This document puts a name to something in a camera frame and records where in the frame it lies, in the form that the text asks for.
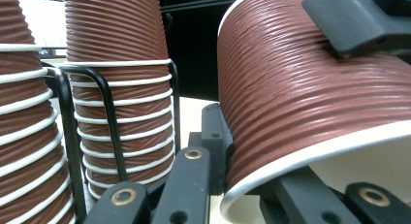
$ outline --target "white cup rim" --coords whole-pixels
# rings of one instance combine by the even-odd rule
[[[154,168],[164,162],[166,162],[170,157],[173,157],[174,153],[175,153],[175,145],[173,145],[172,150],[170,150],[170,152],[164,156],[163,158],[156,160],[156,161],[152,161],[151,163],[148,164],[144,164],[144,165],[139,165],[137,167],[134,168],[128,168],[126,169],[126,172],[128,174],[130,173],[136,173],[136,172],[141,172],[141,171],[145,171],[151,168]],[[84,164],[85,168],[90,170],[91,172],[94,173],[99,173],[99,174],[105,174],[105,175],[117,175],[117,169],[102,169],[99,167],[96,167],[92,164],[90,164],[86,159],[85,156],[82,157],[82,163]]]
[[[3,196],[0,198],[0,207],[4,206],[5,204],[8,204],[15,199],[25,195],[26,193],[32,191],[42,183],[44,183],[46,180],[54,176],[66,163],[66,156],[63,155],[56,164],[54,164],[47,172],[45,172],[43,175],[39,176],[35,180],[31,181],[30,183],[18,188],[17,190],[7,194],[6,196]]]
[[[227,10],[227,12],[223,15],[223,17],[221,18],[221,21],[220,21],[220,25],[218,26],[217,37],[220,35],[221,27],[223,26],[224,21],[226,20],[226,18],[227,18],[227,17],[229,16],[229,14],[230,14],[240,3],[242,3],[242,2],[244,2],[244,0],[236,0],[236,2],[234,2],[234,3],[230,6],[230,8]]]
[[[139,60],[139,61],[103,61],[103,62],[67,62],[66,65],[85,67],[132,67],[132,66],[155,66],[168,65],[169,59],[162,60]]]
[[[4,144],[9,144],[12,142],[15,142],[17,140],[23,139],[27,136],[30,136],[34,133],[37,133],[46,127],[48,127],[50,124],[54,123],[55,119],[57,119],[58,112],[57,110],[53,109],[53,112],[51,116],[47,117],[46,119],[43,119],[29,127],[26,127],[24,129],[15,131],[11,134],[3,135],[0,137],[0,146]]]
[[[160,179],[160,178],[164,177],[166,174],[168,174],[172,170],[174,161],[175,161],[175,158],[174,158],[173,162],[170,164],[170,166],[166,170],[164,170],[163,172],[159,173],[158,175],[153,176],[153,177],[148,178],[148,179],[145,179],[145,180],[136,181],[136,182],[141,183],[141,184],[148,184],[150,182],[153,182],[157,179]],[[90,186],[91,184],[93,184],[94,186],[97,186],[97,187],[100,187],[100,188],[106,188],[106,189],[110,188],[112,186],[115,186],[115,184],[105,184],[105,183],[102,183],[102,182],[97,182],[97,181],[93,180],[92,178],[90,178],[90,176],[88,176],[87,172],[85,172],[85,176],[88,180],[88,185],[87,185],[88,191],[90,192],[91,196],[93,196],[95,199],[100,199],[101,196],[93,191],[93,189]]]
[[[21,81],[21,80],[32,80],[35,78],[43,77],[47,74],[47,69],[42,68],[35,71],[20,72],[8,75],[0,75],[0,84]]]
[[[17,112],[20,110],[24,110],[33,106],[36,106],[40,103],[43,103],[44,101],[48,100],[52,96],[52,91],[51,89],[47,89],[46,92],[37,95],[35,97],[28,98],[26,100],[22,101],[17,101],[14,103],[11,103],[9,105],[5,106],[0,106],[0,115],[1,114],[7,114],[10,112]]]
[[[64,192],[64,190],[66,190],[66,188],[69,186],[69,184],[70,184],[70,177],[67,176],[66,179],[63,181],[63,183],[60,185],[60,187],[57,190],[55,190],[47,199],[38,203],[33,208],[25,212],[22,216],[17,217],[11,220],[10,222],[11,223],[14,223],[14,222],[23,223],[27,221],[28,219],[30,219],[31,217],[33,217],[34,215],[36,215],[37,213],[41,212],[48,205],[50,205],[58,196],[60,196]]]
[[[141,116],[135,116],[135,117],[129,117],[129,118],[118,118],[117,123],[124,124],[124,123],[133,123],[133,122],[153,119],[155,117],[158,117],[158,116],[161,116],[161,115],[164,115],[170,112],[172,109],[173,109],[173,103],[171,103],[165,109],[160,110],[159,112],[152,112],[147,115],[141,115]],[[89,118],[89,117],[83,117],[83,116],[80,116],[77,112],[75,112],[75,118],[78,121],[88,123],[88,124],[108,124],[108,121],[106,119],[94,119],[94,118]]]
[[[43,146],[41,149],[37,150],[36,152],[30,155],[20,158],[16,160],[15,162],[12,162],[8,165],[0,167],[0,177],[8,175],[19,169],[22,169],[25,166],[32,164],[35,161],[43,158],[45,155],[47,155],[48,153],[50,153],[52,150],[54,150],[56,147],[59,146],[62,138],[63,138],[63,133],[59,130],[55,138],[51,140],[51,142]]]
[[[137,105],[137,104],[143,104],[147,102],[152,102],[156,100],[161,100],[166,97],[169,97],[173,94],[173,90],[170,88],[168,91],[161,93],[161,94],[156,94],[152,96],[147,96],[143,98],[137,98],[137,99],[129,99],[129,100],[116,100],[113,101],[114,105],[117,106],[130,106],[130,105]],[[80,100],[73,98],[73,101],[76,105],[80,106],[88,106],[88,107],[103,107],[104,102],[103,101],[85,101],[85,100]]]
[[[228,190],[221,202],[221,214],[231,220],[233,204],[248,191],[276,177],[311,163],[353,150],[411,139],[411,120],[403,120],[346,134],[297,150],[252,172]]]
[[[5,51],[40,51],[42,47],[34,44],[0,44],[0,52]]]
[[[139,151],[134,151],[134,152],[123,152],[123,156],[124,158],[130,158],[130,157],[135,157],[135,156],[139,156],[139,155],[144,155],[150,152],[153,152],[157,149],[163,148],[165,147],[167,144],[171,143],[172,140],[174,139],[174,135],[175,135],[175,131],[173,130],[172,134],[162,143],[156,144],[155,146],[143,149],[143,150],[139,150]],[[84,154],[88,154],[90,156],[96,157],[96,158],[115,158],[114,157],[114,153],[100,153],[98,151],[94,151],[94,150],[89,150],[87,149],[84,144],[81,142],[79,147],[81,148],[81,150],[84,152]]]
[[[171,74],[163,77],[146,79],[146,80],[125,80],[125,81],[109,81],[109,87],[119,87],[119,86],[133,86],[133,85],[147,85],[159,83],[162,81],[167,81],[172,78]],[[94,81],[70,81],[72,86],[76,87],[98,87],[97,83]]]
[[[136,140],[136,139],[142,139],[148,136],[152,136],[155,134],[158,134],[164,130],[166,130],[167,128],[169,128],[171,125],[173,125],[173,121],[174,119],[172,118],[168,123],[157,127],[155,129],[146,131],[146,132],[141,132],[141,133],[137,133],[137,134],[132,134],[132,135],[125,135],[125,136],[120,136],[120,140],[121,141],[130,141],[130,140]],[[81,132],[80,128],[78,128],[78,133],[82,138],[91,140],[91,141],[95,141],[95,142],[111,142],[111,137],[110,136],[95,136],[95,135],[90,135],[90,134],[84,134]]]

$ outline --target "brown paper cup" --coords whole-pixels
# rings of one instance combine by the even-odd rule
[[[226,217],[277,176],[411,136],[410,66],[383,54],[339,57],[301,1],[238,0],[221,24],[220,104],[235,139]]]
[[[65,0],[68,60],[167,59],[160,7],[153,2]]]

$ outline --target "metal bolt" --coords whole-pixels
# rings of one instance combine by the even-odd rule
[[[133,202],[137,197],[137,191],[133,188],[123,188],[111,196],[111,202],[115,206],[125,206]]]
[[[185,152],[185,157],[188,159],[199,159],[203,156],[202,152],[197,149],[188,150]]]
[[[364,200],[377,207],[387,207],[391,204],[390,199],[384,193],[376,189],[365,187],[361,188],[359,193]]]

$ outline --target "black metal bar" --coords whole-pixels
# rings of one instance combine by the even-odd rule
[[[126,181],[109,188],[84,223],[145,224],[149,218],[147,190],[142,184]]]
[[[94,80],[99,86],[106,109],[106,116],[110,129],[111,144],[114,152],[118,176],[120,178],[120,181],[127,181],[128,176],[124,162],[123,150],[121,147],[120,134],[118,132],[115,106],[112,100],[109,84],[100,73],[88,67],[62,66],[60,67],[60,69],[68,74],[89,77]]]
[[[181,125],[180,125],[180,104],[179,104],[179,77],[175,63],[169,64],[170,74],[172,74],[172,88],[174,98],[174,129],[175,129],[175,153],[181,150]]]
[[[291,223],[361,223],[308,167],[266,183],[262,198],[281,206]]]
[[[211,153],[210,194],[220,195],[226,186],[227,156],[233,136],[217,103],[202,110],[201,138],[202,147]]]
[[[79,148],[77,122],[74,117],[75,110],[72,100],[72,90],[69,79],[64,73],[61,73],[61,71],[56,68],[47,68],[47,71],[47,75],[54,77],[57,84],[56,91],[63,122],[69,173],[72,183],[73,197],[75,199],[76,218],[77,223],[82,223],[87,214],[80,168],[81,150]]]
[[[348,185],[343,201],[363,223],[411,223],[411,208],[375,184],[361,182]]]
[[[153,224],[208,223],[210,154],[203,147],[183,148],[175,158]]]

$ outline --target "paper cup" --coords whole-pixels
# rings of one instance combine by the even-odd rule
[[[410,66],[382,54],[338,57],[301,1],[240,0],[220,28],[220,105],[236,145],[221,204],[229,219],[233,203],[267,181],[411,136]]]
[[[49,155],[52,151],[54,151],[54,153],[52,155],[55,155],[55,153],[59,152],[59,149],[57,149],[60,146],[61,143],[61,139],[63,138],[63,134],[60,132],[58,133],[57,136],[55,136],[55,138],[49,142],[48,144],[46,144],[45,146],[43,146],[42,148],[40,148],[39,150],[33,152],[32,154],[29,154],[25,157],[21,157],[17,160],[15,160],[14,162],[10,162],[9,164],[6,164],[5,166],[0,167],[0,180],[3,180],[6,175],[9,175],[10,173],[13,173],[17,170],[20,170],[24,167],[26,167],[27,165],[30,164],[40,164],[38,163],[39,160],[43,159],[44,157],[46,157],[46,155]],[[51,162],[53,160],[51,156],[47,158],[48,162]],[[9,179],[8,180],[12,180],[12,179],[16,179],[16,175],[13,176],[8,176]]]
[[[115,86],[111,87],[111,94],[114,103],[121,100],[141,99],[158,94],[164,94],[170,90],[170,83],[166,81],[144,84],[136,86]],[[103,101],[101,91],[98,87],[73,87],[73,94],[76,100],[82,101]]]
[[[115,107],[117,119],[134,118],[136,116],[145,116],[156,112],[161,112],[172,103],[170,97],[164,99],[141,103],[130,106]],[[106,119],[106,110],[104,107],[87,107],[76,105],[76,114],[92,119]]]
[[[129,80],[152,80],[157,78],[162,78],[168,76],[169,66],[168,65],[150,65],[150,66],[113,66],[113,67],[91,67],[95,71],[99,72],[109,84],[113,82],[116,83],[118,81],[129,81]],[[82,82],[82,81],[89,81],[92,80],[88,77],[82,76],[70,76],[71,81]]]
[[[130,105],[137,105],[137,104],[143,104],[143,103],[161,100],[166,97],[170,97],[172,94],[173,94],[173,90],[170,88],[168,91],[161,93],[161,94],[156,94],[156,95],[151,95],[151,96],[147,96],[143,98],[136,98],[136,99],[114,100],[113,102],[115,106],[130,106]],[[74,98],[74,103],[76,105],[88,106],[88,107],[103,107],[104,106],[103,101],[86,101],[86,100],[80,100],[76,98]]]
[[[155,0],[65,0],[69,61],[169,58]]]
[[[34,44],[18,0],[0,0],[0,44]]]
[[[151,151],[147,154],[142,154],[134,157],[124,157],[126,168],[136,168],[153,162],[157,162],[166,157],[174,148],[174,143],[171,142],[164,147]],[[84,153],[84,159],[92,166],[101,169],[114,169],[116,168],[115,160],[112,158],[99,158]]]
[[[0,84],[0,106],[24,101],[39,96],[47,91],[43,79],[15,81],[13,84]]]
[[[124,123],[133,123],[133,122],[139,122],[139,121],[144,121],[148,119],[153,119],[158,116],[162,116],[168,112],[171,112],[173,109],[173,104],[170,104],[167,108],[160,110],[159,112],[153,112],[147,115],[142,115],[142,116],[136,116],[136,117],[130,117],[130,118],[121,118],[117,119],[118,124],[124,124]],[[106,119],[94,119],[94,118],[88,118],[88,117],[82,117],[79,114],[75,112],[75,118],[76,120],[83,122],[83,123],[88,123],[88,124],[107,124],[108,121]]]
[[[52,96],[52,91],[50,89],[47,89],[46,92],[40,95],[37,95],[35,97],[31,97],[31,98],[28,98],[22,101],[16,101],[9,105],[0,106],[0,114],[3,115],[3,114],[10,113],[10,112],[17,112],[20,110],[24,110],[24,109],[36,106],[48,100],[51,96]]]
[[[168,112],[148,120],[142,120],[131,123],[118,124],[118,131],[121,136],[144,133],[152,129],[160,128],[173,119],[172,113]],[[79,122],[79,129],[82,133],[93,136],[109,136],[109,125],[89,124]]]
[[[4,173],[11,172],[14,168],[18,169],[17,165],[13,165],[14,162],[18,162],[19,165],[19,163],[22,163],[19,160],[31,158],[32,154],[41,152],[45,145],[47,146],[46,148],[50,148],[53,144],[59,144],[60,138],[61,134],[59,135],[57,125],[54,123],[33,135],[4,144],[0,146],[0,167],[4,169]],[[9,164],[12,166],[6,170],[7,168],[4,167]]]
[[[120,136],[121,141],[130,141],[130,140],[135,140],[135,139],[142,139],[145,137],[153,136],[155,134],[158,134],[170,126],[172,126],[173,120],[170,120],[168,123],[157,127],[155,129],[151,129],[149,131],[141,132],[141,133],[136,133],[136,134],[130,134],[130,135],[125,135],[125,136]],[[88,140],[96,141],[96,142],[111,142],[111,137],[110,136],[95,136],[95,135],[90,135],[90,134],[85,134],[82,133],[80,129],[78,129],[79,135]]]
[[[149,184],[154,183],[155,181],[159,180],[160,178],[166,176],[170,170],[173,167],[173,162],[162,172],[160,172],[159,174],[149,177],[147,179],[143,179],[143,180],[136,180],[135,182],[144,184],[145,186],[148,186]],[[88,183],[88,191],[90,192],[90,194],[95,198],[95,199],[100,199],[100,196],[104,193],[104,191],[114,185],[116,185],[118,182],[116,183],[112,183],[112,184],[107,184],[107,183],[103,183],[103,182],[98,182],[96,180],[94,180],[92,177],[95,176],[95,173],[90,173],[88,171],[86,171],[86,178],[89,181]]]
[[[147,164],[135,166],[135,167],[132,167],[132,168],[127,168],[126,172],[128,174],[131,174],[131,173],[141,172],[141,171],[145,171],[145,170],[150,170],[151,168],[154,168],[154,167],[164,163],[166,160],[171,158],[173,155],[174,155],[174,146],[170,147],[169,151],[166,151],[166,155],[164,155],[160,159],[149,161],[149,163],[147,163]],[[99,173],[99,174],[105,174],[105,175],[117,175],[117,168],[115,167],[115,165],[114,165],[114,168],[111,168],[111,169],[100,168],[100,167],[92,165],[90,162],[88,162],[87,159],[86,159],[86,155],[84,155],[84,157],[82,158],[82,163],[91,172]]]
[[[129,141],[122,141],[121,146],[124,153],[131,153],[135,151],[143,151],[146,149],[152,149],[154,146],[166,141],[171,134],[173,134],[173,126],[169,126],[164,131],[158,134],[147,136],[140,139],[134,139]],[[88,140],[86,138],[81,139],[81,142],[85,148],[91,151],[101,152],[101,153],[112,153],[111,142],[97,142]]]
[[[165,141],[163,141],[159,144],[156,144],[152,147],[147,147],[145,149],[141,149],[141,150],[138,150],[138,151],[123,152],[123,156],[124,156],[124,158],[130,158],[130,157],[136,157],[136,156],[140,156],[140,155],[149,154],[153,151],[160,150],[160,149],[166,147],[166,145],[169,145],[169,144],[172,143],[172,141],[174,139],[174,135],[175,135],[175,131],[173,131],[173,133]],[[92,156],[92,157],[103,158],[103,159],[114,159],[115,158],[114,154],[112,152],[106,153],[106,152],[98,152],[98,151],[90,150],[90,149],[88,149],[87,147],[84,146],[83,142],[80,143],[80,148],[84,152],[84,154],[87,154],[87,155]]]
[[[51,206],[51,204],[57,200],[57,198],[64,192],[64,190],[67,189],[69,184],[70,184],[70,178],[67,176],[66,179],[63,181],[63,183],[60,185],[60,187],[58,187],[58,189],[55,190],[48,198],[38,203],[36,206],[31,208],[29,211],[24,213],[22,216],[13,219],[12,222],[22,223],[22,222],[29,220],[30,218],[32,218],[34,215],[38,214],[39,212],[45,210],[47,207],[56,208],[56,206]]]
[[[34,125],[52,115],[49,101],[45,101],[31,109],[3,114],[0,118],[0,136],[12,134],[18,130]]]
[[[0,84],[15,82],[15,81],[22,81],[22,80],[32,80],[32,79],[43,77],[46,74],[47,74],[47,69],[42,68],[42,69],[35,70],[35,71],[20,72],[20,73],[9,74],[9,75],[1,75]]]
[[[48,127],[50,124],[54,123],[57,116],[58,116],[58,112],[56,110],[54,110],[53,114],[51,116],[37,122],[36,124],[33,124],[33,125],[31,125],[27,128],[24,128],[24,129],[15,131],[11,134],[1,136],[0,137],[0,145],[9,144],[9,143],[12,143],[14,141],[23,139],[27,136],[30,136],[30,135],[32,135],[32,134]]]

